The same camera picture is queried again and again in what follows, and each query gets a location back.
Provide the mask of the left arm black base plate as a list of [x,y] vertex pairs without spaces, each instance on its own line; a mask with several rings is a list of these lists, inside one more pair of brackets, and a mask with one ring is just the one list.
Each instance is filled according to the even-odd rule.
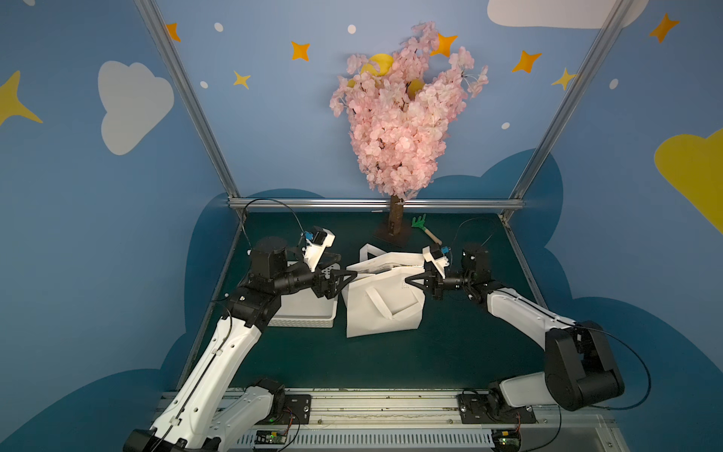
[[308,425],[313,397],[307,394],[291,394],[283,402],[274,401],[270,414],[257,422],[257,426]]

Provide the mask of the white insulated delivery bag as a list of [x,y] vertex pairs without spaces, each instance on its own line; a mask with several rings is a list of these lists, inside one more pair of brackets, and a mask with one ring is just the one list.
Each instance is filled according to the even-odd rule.
[[346,336],[394,333],[419,328],[425,292],[405,279],[424,272],[421,253],[386,252],[371,244],[361,247],[360,261],[348,267],[356,278],[342,291],[346,305]]

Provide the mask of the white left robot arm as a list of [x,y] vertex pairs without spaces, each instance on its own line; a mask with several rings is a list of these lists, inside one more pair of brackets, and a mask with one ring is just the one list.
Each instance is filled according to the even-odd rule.
[[317,228],[302,238],[303,254],[293,264],[280,237],[265,237],[250,250],[249,272],[224,299],[226,313],[201,359],[163,414],[150,429],[132,431],[124,450],[228,451],[257,423],[282,416],[284,386],[268,379],[248,387],[227,409],[218,406],[282,307],[282,296],[309,289],[332,299],[356,278],[354,270],[332,268],[341,257],[328,251],[335,239],[331,231]]

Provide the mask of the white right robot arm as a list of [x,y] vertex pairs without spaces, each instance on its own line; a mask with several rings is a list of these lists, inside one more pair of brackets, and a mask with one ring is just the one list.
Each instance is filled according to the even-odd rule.
[[423,255],[424,271],[407,277],[406,284],[427,290],[435,299],[461,290],[544,352],[542,371],[492,384],[489,405],[498,410],[557,405],[574,412],[624,393],[621,371],[600,325],[558,315],[495,280],[489,251],[480,244],[463,248],[459,270],[448,267],[438,246],[425,249]]

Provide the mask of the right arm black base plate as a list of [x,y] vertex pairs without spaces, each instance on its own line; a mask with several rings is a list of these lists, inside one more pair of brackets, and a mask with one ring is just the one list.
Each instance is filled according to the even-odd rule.
[[461,423],[464,425],[537,423],[532,409],[510,407],[497,393],[463,391],[457,394],[457,403]]

